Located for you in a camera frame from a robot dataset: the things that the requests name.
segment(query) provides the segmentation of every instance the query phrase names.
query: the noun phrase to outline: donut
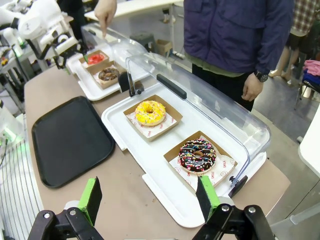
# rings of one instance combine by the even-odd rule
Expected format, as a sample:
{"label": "donut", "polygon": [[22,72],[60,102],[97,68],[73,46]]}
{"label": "donut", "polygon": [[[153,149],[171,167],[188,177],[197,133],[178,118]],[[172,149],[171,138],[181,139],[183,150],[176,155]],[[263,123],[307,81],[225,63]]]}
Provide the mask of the donut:
{"label": "donut", "polygon": [[135,109],[135,117],[141,125],[155,126],[166,117],[166,109],[160,102],[143,101]]}
{"label": "donut", "polygon": [[92,55],[88,58],[88,65],[98,64],[98,63],[102,62],[103,60],[105,60],[105,56],[103,56],[100,53],[95,54],[95,55]]}
{"label": "donut", "polygon": [[113,79],[116,79],[119,76],[119,71],[115,68],[109,67],[104,70],[102,70],[98,77],[102,81],[111,81]]}
{"label": "donut", "polygon": [[216,151],[212,144],[202,138],[187,141],[178,155],[181,166],[190,173],[205,173],[216,161]]}

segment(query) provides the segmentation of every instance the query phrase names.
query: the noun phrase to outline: navy jacket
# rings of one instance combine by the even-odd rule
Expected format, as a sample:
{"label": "navy jacket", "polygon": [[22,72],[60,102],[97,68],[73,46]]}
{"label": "navy jacket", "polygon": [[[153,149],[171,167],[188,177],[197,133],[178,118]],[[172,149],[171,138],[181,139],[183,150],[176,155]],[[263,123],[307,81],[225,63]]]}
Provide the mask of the navy jacket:
{"label": "navy jacket", "polygon": [[184,49],[233,73],[276,68],[294,0],[184,0]]}

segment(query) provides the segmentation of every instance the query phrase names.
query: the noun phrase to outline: chocolate frosted donut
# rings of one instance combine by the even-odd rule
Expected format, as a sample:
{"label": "chocolate frosted donut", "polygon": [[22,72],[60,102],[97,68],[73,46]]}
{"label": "chocolate frosted donut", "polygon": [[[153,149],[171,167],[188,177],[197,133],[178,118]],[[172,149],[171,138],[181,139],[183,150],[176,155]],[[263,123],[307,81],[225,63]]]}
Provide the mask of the chocolate frosted donut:
{"label": "chocolate frosted donut", "polygon": [[103,80],[103,81],[111,81],[115,78],[117,78],[119,75],[119,71],[115,68],[106,68],[104,70],[102,70],[98,77],[99,79]]}
{"label": "chocolate frosted donut", "polygon": [[187,141],[180,149],[178,159],[188,172],[204,173],[216,161],[216,151],[210,142],[199,138]]}

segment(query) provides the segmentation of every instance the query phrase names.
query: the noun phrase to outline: hand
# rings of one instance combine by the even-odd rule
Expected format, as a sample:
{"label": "hand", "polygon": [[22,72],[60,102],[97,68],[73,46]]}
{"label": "hand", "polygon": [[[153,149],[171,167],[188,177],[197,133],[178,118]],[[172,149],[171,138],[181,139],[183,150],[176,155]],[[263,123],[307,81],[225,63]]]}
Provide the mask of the hand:
{"label": "hand", "polygon": [[253,101],[262,92],[264,83],[260,82],[254,73],[251,73],[244,82],[242,98],[247,101]]}
{"label": "hand", "polygon": [[112,22],[117,10],[117,0],[99,0],[94,9],[94,15],[99,20],[102,37],[107,34],[107,27]]}

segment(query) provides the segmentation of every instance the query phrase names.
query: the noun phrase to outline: yellow frosted donut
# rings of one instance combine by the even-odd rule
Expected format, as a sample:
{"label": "yellow frosted donut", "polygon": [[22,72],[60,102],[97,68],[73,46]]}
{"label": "yellow frosted donut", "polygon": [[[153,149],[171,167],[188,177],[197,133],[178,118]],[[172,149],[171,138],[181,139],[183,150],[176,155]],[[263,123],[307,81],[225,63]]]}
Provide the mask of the yellow frosted donut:
{"label": "yellow frosted donut", "polygon": [[145,126],[155,126],[166,117],[166,109],[157,101],[143,101],[135,109],[135,117]]}

